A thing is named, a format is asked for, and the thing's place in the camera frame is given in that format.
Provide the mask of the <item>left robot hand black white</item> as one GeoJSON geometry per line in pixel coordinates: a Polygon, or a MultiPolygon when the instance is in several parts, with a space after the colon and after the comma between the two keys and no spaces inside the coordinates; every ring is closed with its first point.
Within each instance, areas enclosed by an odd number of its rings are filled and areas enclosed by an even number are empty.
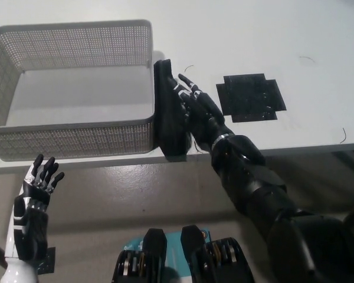
{"type": "Polygon", "coordinates": [[[5,257],[22,261],[41,261],[48,250],[47,209],[57,183],[64,178],[57,172],[54,157],[46,162],[39,154],[29,167],[14,199],[6,238],[5,257]]]}

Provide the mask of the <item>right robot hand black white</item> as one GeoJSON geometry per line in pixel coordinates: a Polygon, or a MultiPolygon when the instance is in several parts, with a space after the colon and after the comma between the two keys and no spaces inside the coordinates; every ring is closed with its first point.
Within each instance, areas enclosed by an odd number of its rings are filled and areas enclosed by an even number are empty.
{"type": "Polygon", "coordinates": [[[178,78],[185,84],[174,79],[169,79],[168,83],[186,109],[187,128],[198,146],[211,152],[216,143],[234,133],[225,125],[224,115],[207,93],[183,74],[178,78]]]}

